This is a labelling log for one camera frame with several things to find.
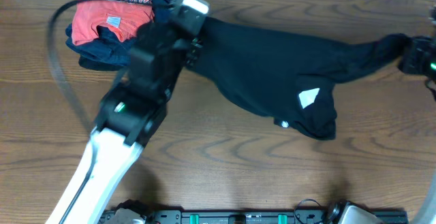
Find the black t-shirt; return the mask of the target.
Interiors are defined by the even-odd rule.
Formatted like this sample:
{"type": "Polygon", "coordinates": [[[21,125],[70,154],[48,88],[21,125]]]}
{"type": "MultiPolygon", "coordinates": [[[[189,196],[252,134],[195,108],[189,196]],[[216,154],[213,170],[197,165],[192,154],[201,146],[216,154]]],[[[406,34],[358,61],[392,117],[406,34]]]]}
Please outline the black t-shirt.
{"type": "Polygon", "coordinates": [[[189,70],[212,80],[225,98],[317,140],[336,137],[336,84],[368,76],[402,55],[410,37],[390,34],[346,44],[310,35],[207,18],[202,49],[189,70]]]}

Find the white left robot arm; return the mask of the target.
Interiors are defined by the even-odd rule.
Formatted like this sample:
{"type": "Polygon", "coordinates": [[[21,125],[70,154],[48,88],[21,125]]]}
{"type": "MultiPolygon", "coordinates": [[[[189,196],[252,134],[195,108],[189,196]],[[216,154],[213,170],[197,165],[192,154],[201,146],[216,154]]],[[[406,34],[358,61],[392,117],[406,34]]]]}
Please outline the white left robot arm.
{"type": "Polygon", "coordinates": [[[140,27],[103,97],[82,159],[48,223],[97,223],[127,170],[167,115],[178,75],[202,27],[176,22],[140,27]]]}

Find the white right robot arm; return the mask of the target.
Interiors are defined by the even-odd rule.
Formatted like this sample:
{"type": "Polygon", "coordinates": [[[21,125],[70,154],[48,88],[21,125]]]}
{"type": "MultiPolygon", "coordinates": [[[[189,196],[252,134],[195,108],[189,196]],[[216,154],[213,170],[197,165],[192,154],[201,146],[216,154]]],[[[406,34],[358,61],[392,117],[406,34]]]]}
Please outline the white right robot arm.
{"type": "MultiPolygon", "coordinates": [[[[404,74],[425,76],[425,87],[435,99],[435,37],[413,37],[406,47],[398,69],[404,74]]],[[[417,215],[411,223],[435,223],[435,175],[417,215]]]]}

